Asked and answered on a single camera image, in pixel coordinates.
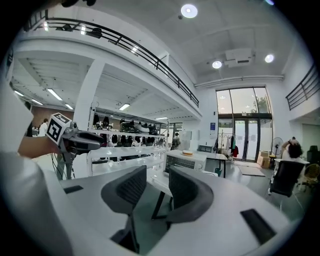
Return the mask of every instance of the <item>white column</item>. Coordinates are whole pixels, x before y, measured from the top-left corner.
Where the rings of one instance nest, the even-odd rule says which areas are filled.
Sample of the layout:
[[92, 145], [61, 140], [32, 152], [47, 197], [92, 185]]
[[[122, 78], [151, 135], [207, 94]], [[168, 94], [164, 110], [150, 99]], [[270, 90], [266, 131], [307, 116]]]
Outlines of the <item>white column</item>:
[[[94, 60], [83, 80], [73, 115], [73, 121], [77, 123], [79, 130], [88, 130], [91, 103], [104, 67], [105, 62], [102, 59]], [[88, 156], [87, 154], [77, 155], [73, 161], [73, 169], [76, 179], [90, 176], [92, 172], [90, 153]]]
[[77, 123], [80, 130], [88, 130], [90, 106], [104, 67], [105, 62], [102, 59], [94, 60], [83, 80], [73, 115], [73, 121]]

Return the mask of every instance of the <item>floor mat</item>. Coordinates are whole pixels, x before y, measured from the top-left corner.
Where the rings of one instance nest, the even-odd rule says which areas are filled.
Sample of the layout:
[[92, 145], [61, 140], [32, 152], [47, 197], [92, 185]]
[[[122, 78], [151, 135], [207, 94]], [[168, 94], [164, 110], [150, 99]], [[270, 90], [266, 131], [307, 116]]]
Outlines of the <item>floor mat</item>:
[[264, 175], [259, 168], [256, 167], [249, 167], [249, 166], [242, 166], [242, 165], [238, 165], [241, 173], [243, 175], [250, 175], [250, 176], [266, 176]]
[[248, 166], [248, 167], [255, 167], [261, 168], [259, 164], [256, 162], [241, 162], [241, 161], [234, 161], [235, 166]]

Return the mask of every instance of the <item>black metal railing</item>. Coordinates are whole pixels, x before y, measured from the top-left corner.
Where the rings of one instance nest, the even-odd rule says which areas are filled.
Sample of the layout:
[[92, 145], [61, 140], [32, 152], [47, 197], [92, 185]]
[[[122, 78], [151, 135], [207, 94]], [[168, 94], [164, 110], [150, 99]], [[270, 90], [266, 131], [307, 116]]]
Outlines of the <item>black metal railing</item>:
[[319, 89], [320, 81], [318, 71], [316, 65], [313, 64], [301, 82], [286, 96], [289, 109], [292, 110], [307, 101]]
[[40, 19], [34, 18], [32, 21], [30, 20], [24, 27], [24, 30], [26, 32], [45, 29], [44, 22], [46, 22], [47, 30], [59, 30], [67, 32], [79, 31], [83, 32], [85, 35], [92, 36], [98, 39], [107, 39], [108, 43], [119, 46], [127, 50], [128, 52], [131, 52], [135, 56], [146, 60], [149, 65], [154, 67], [156, 70], [164, 73], [166, 77], [168, 77], [180, 90], [182, 90], [190, 98], [192, 102], [196, 104], [197, 107], [199, 107], [199, 100], [196, 98], [196, 96], [161, 59], [159, 59], [151, 51], [144, 48], [142, 45], [125, 36], [124, 34], [84, 20], [48, 17], [48, 10], [45, 10], [44, 15], [37, 14], [37, 17], [39, 17]]

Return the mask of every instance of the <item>floor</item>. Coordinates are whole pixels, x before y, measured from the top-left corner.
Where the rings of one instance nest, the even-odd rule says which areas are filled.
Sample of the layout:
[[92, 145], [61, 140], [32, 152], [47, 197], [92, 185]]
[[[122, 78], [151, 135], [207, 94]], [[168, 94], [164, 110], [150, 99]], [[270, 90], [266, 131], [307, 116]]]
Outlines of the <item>floor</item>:
[[[219, 162], [213, 161], [210, 163], [210, 169], [219, 167]], [[284, 197], [278, 194], [268, 195], [267, 188], [270, 181], [272, 171], [269, 169], [260, 169], [263, 176], [247, 176], [242, 175], [241, 171], [236, 165], [230, 162], [226, 163], [226, 179], [240, 183], [247, 186], [258, 195], [266, 198], [271, 204], [280, 208], [280, 202], [282, 200], [282, 212], [287, 216], [290, 221], [302, 218], [304, 210], [308, 207], [308, 203], [312, 198], [312, 194], [309, 189], [306, 192], [299, 192], [295, 187], [295, 196]], [[160, 192], [151, 185], [147, 184], [147, 187], [134, 209], [134, 220], [137, 240], [140, 244], [140, 254], [146, 255], [152, 247], [165, 235], [166, 223], [164, 219], [151, 220], [151, 215], [156, 206], [158, 196]], [[159, 211], [159, 215], [166, 214], [169, 211], [170, 197], [165, 195], [162, 206]]]

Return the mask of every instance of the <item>cardboard box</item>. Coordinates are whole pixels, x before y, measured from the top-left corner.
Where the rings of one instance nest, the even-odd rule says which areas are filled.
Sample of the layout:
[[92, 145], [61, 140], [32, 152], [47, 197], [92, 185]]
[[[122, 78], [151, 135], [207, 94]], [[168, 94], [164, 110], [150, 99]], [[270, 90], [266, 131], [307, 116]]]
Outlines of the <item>cardboard box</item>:
[[261, 168], [268, 169], [270, 166], [270, 158], [269, 157], [263, 157], [259, 156], [258, 160], [256, 161], [258, 165], [260, 165]]
[[259, 151], [259, 157], [263, 157], [263, 158], [268, 158], [269, 157], [269, 152], [268, 151]]

